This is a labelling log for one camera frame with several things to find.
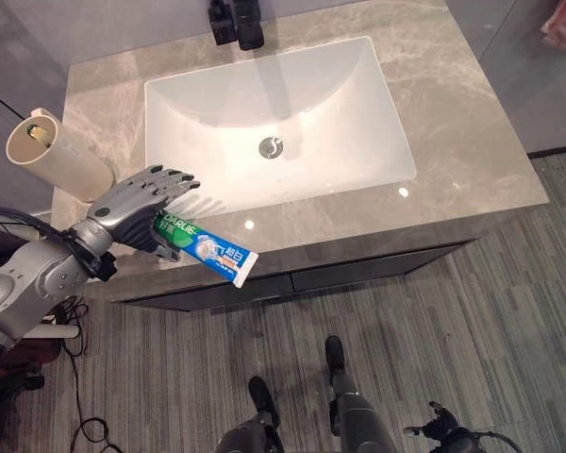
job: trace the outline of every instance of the sink drain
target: sink drain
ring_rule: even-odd
[[[283,141],[278,137],[267,137],[260,142],[258,151],[265,159],[274,159],[283,152]]]

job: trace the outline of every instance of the bathroom vanity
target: bathroom vanity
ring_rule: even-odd
[[[216,46],[207,34],[71,67],[63,124],[118,180],[160,159],[195,171],[204,191],[185,195],[173,212],[260,254],[237,290],[191,257],[168,262],[116,245],[118,274],[87,285],[86,296],[199,310],[405,274],[547,202],[442,0],[365,1],[263,29],[266,43],[253,52]],[[375,66],[361,66],[358,47],[325,45],[332,42],[364,45]],[[304,64],[327,67],[326,79],[311,79],[323,83],[294,82],[284,56],[324,45],[333,58],[310,54]],[[210,70],[243,62],[248,73]],[[377,64],[400,129],[393,109],[380,118],[382,105],[369,105],[385,91]],[[318,75],[321,65],[313,66]],[[244,74],[256,78],[241,83]],[[210,89],[219,90],[221,109]],[[227,164],[212,170],[223,150]],[[245,185],[239,174],[252,165],[256,177]],[[68,227],[87,208],[55,189],[52,224]]]

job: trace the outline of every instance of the floor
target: floor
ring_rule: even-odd
[[[244,386],[259,374],[289,452],[339,451],[323,351],[336,333],[400,451],[433,446],[401,430],[428,420],[435,399],[524,452],[566,453],[566,154],[533,164],[551,204],[408,277],[231,312],[92,305],[85,414],[105,417],[126,452],[209,452],[252,415]],[[68,451],[77,420],[65,357],[46,381],[13,403],[0,452]]]

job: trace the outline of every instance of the black cable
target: black cable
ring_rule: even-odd
[[[86,353],[86,342],[84,339],[84,334],[82,330],[82,326],[80,323],[80,319],[83,318],[88,314],[89,306],[83,302],[83,299],[78,299],[75,296],[70,297],[69,299],[65,300],[61,306],[65,312],[65,322],[66,324],[71,324],[72,322],[77,326],[79,329],[79,333],[77,337],[79,339],[79,348],[74,352],[72,351],[69,346],[65,343],[65,340],[62,340],[63,350],[69,356],[69,360],[72,363],[72,368],[74,369],[74,381],[75,381],[75,405],[77,407],[77,415],[79,418],[79,425],[74,431],[74,436],[72,438],[72,442],[69,447],[70,453],[75,452],[75,442],[77,441],[77,437],[81,432],[82,435],[92,444],[100,444],[101,442],[105,442],[105,446],[100,450],[100,453],[108,450],[116,451],[117,453],[124,453],[124,451],[116,444],[112,443],[109,440],[109,428],[107,422],[100,418],[100,417],[90,417],[84,419],[82,414],[82,404],[80,401],[80,394],[79,394],[79,373],[77,371],[77,365],[75,363],[75,359],[84,355]],[[103,434],[98,437],[92,437],[87,431],[86,426],[89,424],[99,424],[103,429]]]
[[[518,446],[518,444],[516,444],[515,442],[513,442],[511,439],[509,439],[508,436],[504,435],[504,434],[499,434],[498,432],[492,432],[492,431],[487,431],[487,432],[474,432],[473,433],[478,441],[480,440],[481,437],[492,437],[494,439],[499,439],[500,441],[505,442],[506,444],[508,444],[511,448],[513,448],[513,450],[516,453],[524,453],[522,451],[522,449]]]
[[[46,239],[69,250],[72,255],[74,255],[77,262],[84,266],[90,277],[99,277],[107,281],[115,273],[115,268],[112,266],[112,262],[115,259],[109,253],[106,253],[101,259],[95,257],[91,252],[76,242],[76,233],[72,228],[66,231],[58,231],[33,215],[8,208],[0,208],[0,215],[36,228]]]

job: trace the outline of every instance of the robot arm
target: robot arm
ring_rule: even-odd
[[[47,227],[52,232],[47,239],[17,250],[0,267],[0,356],[90,277],[107,280],[115,273],[115,259],[108,252],[112,243],[160,255],[170,252],[153,232],[155,216],[198,186],[191,175],[149,167],[99,198],[87,218],[68,231]]]

